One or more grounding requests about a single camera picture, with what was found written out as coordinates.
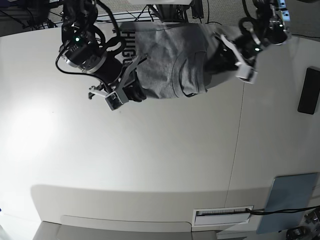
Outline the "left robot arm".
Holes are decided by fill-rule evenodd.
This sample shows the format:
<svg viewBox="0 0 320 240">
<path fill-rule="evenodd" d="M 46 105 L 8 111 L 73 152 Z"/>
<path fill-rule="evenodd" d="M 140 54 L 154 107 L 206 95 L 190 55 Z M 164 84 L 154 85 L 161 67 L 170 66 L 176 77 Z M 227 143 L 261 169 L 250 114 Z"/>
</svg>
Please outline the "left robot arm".
<svg viewBox="0 0 320 240">
<path fill-rule="evenodd" d="M 284 0 L 254 0 L 255 17 L 242 1 L 245 17 L 237 29 L 217 28 L 217 49 L 206 67 L 214 72 L 235 71 L 242 66 L 256 67 L 258 55 L 271 45 L 282 45 L 290 37 L 290 14 Z"/>
</svg>

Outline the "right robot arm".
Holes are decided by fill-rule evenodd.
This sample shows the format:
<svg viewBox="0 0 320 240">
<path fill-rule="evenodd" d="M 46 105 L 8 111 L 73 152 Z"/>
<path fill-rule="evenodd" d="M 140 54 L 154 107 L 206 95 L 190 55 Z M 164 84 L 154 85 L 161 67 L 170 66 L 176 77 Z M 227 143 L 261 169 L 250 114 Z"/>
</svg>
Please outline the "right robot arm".
<svg viewBox="0 0 320 240">
<path fill-rule="evenodd" d="M 207 92 L 240 67 L 227 31 L 178 18 L 118 23 L 99 0 L 66 0 L 58 60 L 98 80 L 88 98 L 117 108 L 129 101 L 174 99 Z"/>
</svg>

